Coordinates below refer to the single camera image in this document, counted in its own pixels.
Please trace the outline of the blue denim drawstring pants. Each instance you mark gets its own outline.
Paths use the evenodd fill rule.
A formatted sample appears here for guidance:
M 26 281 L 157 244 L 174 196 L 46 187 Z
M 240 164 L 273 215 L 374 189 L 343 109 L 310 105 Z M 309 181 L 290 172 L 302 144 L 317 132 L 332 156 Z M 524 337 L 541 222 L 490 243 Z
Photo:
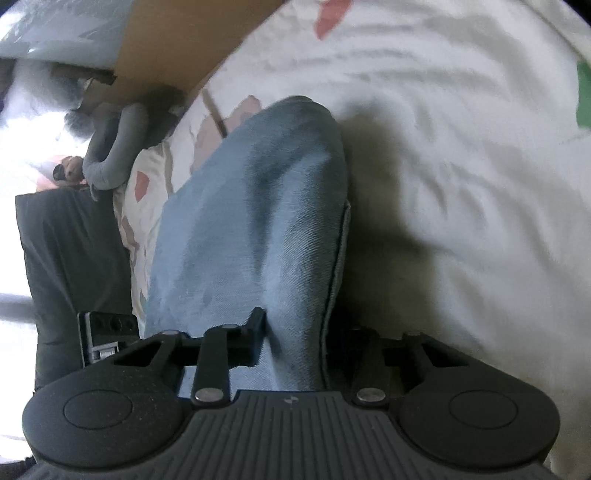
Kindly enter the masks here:
M 232 131 L 164 204 L 145 333 L 245 322 L 266 311 L 259 364 L 233 389 L 323 390 L 327 335 L 349 230 L 341 130 L 306 97 L 267 107 Z

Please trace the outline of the dark green pillow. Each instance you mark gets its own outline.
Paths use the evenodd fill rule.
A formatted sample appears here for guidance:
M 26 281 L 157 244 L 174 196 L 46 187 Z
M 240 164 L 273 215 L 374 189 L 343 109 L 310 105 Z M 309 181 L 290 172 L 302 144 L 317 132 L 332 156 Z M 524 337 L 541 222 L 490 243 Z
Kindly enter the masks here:
M 130 314 L 128 251 L 112 194 L 54 189 L 15 198 L 38 333 L 35 388 L 82 368 L 77 314 Z

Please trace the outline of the small teddy bear toy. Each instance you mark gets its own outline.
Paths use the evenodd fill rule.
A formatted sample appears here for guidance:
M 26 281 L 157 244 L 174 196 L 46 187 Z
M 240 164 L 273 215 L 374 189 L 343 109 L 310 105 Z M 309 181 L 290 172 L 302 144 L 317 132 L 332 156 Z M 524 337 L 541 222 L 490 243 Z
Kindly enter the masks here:
M 60 186 L 77 186 L 85 183 L 83 174 L 83 158 L 79 156 L 64 157 L 53 169 L 53 181 Z

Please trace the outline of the grey curved neck pillow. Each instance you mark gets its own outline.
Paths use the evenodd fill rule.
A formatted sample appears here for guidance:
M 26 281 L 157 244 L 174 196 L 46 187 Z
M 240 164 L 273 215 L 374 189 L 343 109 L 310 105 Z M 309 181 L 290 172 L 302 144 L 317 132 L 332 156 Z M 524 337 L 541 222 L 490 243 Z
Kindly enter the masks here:
M 120 111 L 104 110 L 94 120 L 94 133 L 82 162 L 90 196 L 98 202 L 103 192 L 127 182 L 146 139 L 148 113 L 140 103 Z

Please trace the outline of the white plastic wrapped pillow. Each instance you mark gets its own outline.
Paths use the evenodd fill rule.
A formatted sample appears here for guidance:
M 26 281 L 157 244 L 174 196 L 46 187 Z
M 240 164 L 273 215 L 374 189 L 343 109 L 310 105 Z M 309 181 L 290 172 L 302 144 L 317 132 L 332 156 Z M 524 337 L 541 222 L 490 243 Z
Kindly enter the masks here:
M 94 133 L 81 110 L 90 79 L 67 65 L 19 59 L 1 77 L 1 162 L 48 179 L 64 157 L 84 156 Z

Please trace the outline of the brown cardboard sheet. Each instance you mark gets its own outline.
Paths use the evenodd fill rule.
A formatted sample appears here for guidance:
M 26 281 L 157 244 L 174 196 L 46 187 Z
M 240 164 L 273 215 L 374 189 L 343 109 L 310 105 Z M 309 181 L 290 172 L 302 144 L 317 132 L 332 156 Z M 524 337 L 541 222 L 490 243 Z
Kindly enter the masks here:
M 202 85 L 280 1 L 135 1 L 112 67 L 58 65 L 59 79 L 88 84 L 81 110 L 162 103 Z

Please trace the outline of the cream bear print bedsheet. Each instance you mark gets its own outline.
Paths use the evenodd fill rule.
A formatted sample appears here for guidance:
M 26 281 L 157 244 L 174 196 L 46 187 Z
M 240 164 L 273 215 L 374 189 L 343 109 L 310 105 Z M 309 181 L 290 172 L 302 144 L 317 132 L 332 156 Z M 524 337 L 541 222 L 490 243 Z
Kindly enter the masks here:
M 419 329 L 556 402 L 549 467 L 590 475 L 587 2 L 293 1 L 213 74 L 115 198 L 143 316 L 162 207 L 219 120 L 321 103 L 351 150 L 342 303 Z

